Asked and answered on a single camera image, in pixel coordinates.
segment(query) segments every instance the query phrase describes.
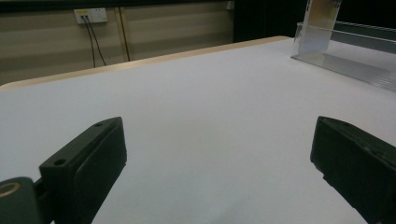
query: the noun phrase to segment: wall socket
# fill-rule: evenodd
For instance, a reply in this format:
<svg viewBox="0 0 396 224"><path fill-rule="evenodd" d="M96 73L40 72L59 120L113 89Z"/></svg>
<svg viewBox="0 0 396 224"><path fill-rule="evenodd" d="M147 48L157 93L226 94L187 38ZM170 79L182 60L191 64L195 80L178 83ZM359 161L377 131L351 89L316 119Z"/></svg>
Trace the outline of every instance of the wall socket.
<svg viewBox="0 0 396 224"><path fill-rule="evenodd" d="M107 21L106 9L104 7L99 8L81 8L75 9L76 20L78 24L84 24L84 20L81 17L88 17L91 23L94 22L105 22Z"/></svg>

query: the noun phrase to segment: wall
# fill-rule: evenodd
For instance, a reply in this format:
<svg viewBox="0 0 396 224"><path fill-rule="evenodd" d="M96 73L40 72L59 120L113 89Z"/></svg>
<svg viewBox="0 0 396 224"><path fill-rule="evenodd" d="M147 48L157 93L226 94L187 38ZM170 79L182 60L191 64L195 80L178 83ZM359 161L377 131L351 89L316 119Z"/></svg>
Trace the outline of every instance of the wall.
<svg viewBox="0 0 396 224"><path fill-rule="evenodd" d="M131 60L231 43L233 20L225 8L226 2L128 7L121 14L107 8L108 22L92 27L106 63L123 63L122 30ZM88 32L73 11L0 14L0 85L92 67Z"/></svg>

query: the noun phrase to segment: white table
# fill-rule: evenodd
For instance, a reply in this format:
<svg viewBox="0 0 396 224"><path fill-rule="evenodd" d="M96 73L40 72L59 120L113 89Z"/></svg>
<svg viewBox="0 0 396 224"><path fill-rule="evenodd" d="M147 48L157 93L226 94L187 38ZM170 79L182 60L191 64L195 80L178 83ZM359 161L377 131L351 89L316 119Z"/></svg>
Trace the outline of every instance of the white table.
<svg viewBox="0 0 396 224"><path fill-rule="evenodd" d="M94 223L364 223L309 160L316 120L396 145L396 94L290 58L292 40L0 92L0 179L121 116L128 162Z"/></svg>

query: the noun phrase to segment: clear plastic container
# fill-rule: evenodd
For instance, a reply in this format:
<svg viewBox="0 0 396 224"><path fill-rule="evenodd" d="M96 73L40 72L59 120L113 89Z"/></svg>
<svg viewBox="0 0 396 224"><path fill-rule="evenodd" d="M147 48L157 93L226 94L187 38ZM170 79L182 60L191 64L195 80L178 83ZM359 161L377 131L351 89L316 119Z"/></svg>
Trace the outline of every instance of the clear plastic container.
<svg viewBox="0 0 396 224"><path fill-rule="evenodd" d="M337 21L297 24L292 58L396 91L396 30Z"/></svg>

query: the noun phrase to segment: table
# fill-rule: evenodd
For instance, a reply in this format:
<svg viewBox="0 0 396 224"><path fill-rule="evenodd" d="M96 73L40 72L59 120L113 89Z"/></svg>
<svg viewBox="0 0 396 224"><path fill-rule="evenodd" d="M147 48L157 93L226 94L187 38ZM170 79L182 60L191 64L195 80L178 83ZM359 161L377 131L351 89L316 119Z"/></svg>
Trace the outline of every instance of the table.
<svg viewBox="0 0 396 224"><path fill-rule="evenodd" d="M292 40L0 92L0 179L121 116L94 223L364 223L309 160L318 116L396 145L396 95L290 58Z"/></svg>

